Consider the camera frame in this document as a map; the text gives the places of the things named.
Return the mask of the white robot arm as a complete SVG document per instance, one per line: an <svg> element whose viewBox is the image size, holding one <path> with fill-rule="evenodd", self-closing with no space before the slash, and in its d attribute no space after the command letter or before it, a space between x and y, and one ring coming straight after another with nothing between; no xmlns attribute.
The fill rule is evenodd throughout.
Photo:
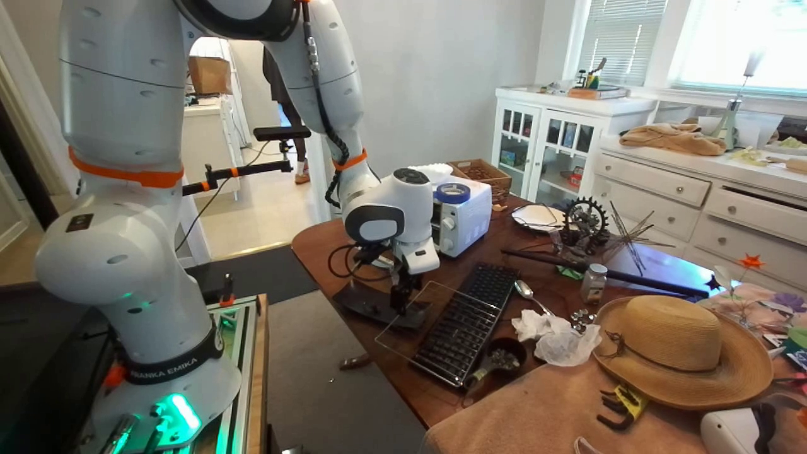
<svg viewBox="0 0 807 454"><path fill-rule="evenodd" d="M203 34L272 55L302 124L328 139L330 197L364 253L391 253L405 274L440 266L430 177L369 167L358 63L333 0L64 0L64 130L82 197L46 230L35 278L102 309L123 365L94 399L84 454L185 448L242 389L174 245L188 60Z"/></svg>

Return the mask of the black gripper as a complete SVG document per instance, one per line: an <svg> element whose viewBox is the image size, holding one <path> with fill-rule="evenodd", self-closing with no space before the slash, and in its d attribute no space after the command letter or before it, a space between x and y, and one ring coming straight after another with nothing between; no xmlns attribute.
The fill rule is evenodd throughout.
<svg viewBox="0 0 807 454"><path fill-rule="evenodd" d="M425 278L406 269L397 271L391 279L391 307L405 312L411 297L422 290Z"/></svg>

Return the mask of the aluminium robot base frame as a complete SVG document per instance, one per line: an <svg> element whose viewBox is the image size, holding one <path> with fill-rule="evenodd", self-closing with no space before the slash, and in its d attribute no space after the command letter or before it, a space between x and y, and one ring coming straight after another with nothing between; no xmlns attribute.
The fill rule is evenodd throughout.
<svg viewBox="0 0 807 454"><path fill-rule="evenodd" d="M82 454L242 454L266 295L205 304L104 307L123 375L104 385L82 428Z"/></svg>

